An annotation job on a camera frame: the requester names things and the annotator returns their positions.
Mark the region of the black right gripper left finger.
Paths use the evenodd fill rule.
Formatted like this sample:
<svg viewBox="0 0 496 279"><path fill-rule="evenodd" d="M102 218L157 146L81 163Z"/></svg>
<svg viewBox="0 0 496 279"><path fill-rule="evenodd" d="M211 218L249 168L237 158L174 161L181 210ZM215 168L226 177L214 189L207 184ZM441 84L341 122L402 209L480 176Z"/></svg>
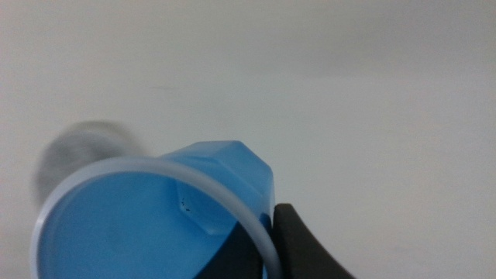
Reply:
<svg viewBox="0 0 496 279"><path fill-rule="evenodd" d="M262 279L263 261L246 230L237 223L195 279Z"/></svg>

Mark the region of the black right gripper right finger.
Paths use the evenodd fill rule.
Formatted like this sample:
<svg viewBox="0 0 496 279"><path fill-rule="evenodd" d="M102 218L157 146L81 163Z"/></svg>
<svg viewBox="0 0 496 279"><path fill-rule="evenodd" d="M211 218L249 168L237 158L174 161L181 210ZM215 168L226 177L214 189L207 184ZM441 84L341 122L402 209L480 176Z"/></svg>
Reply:
<svg viewBox="0 0 496 279"><path fill-rule="evenodd" d="M354 279L314 237L291 204L275 206L272 240L284 278Z"/></svg>

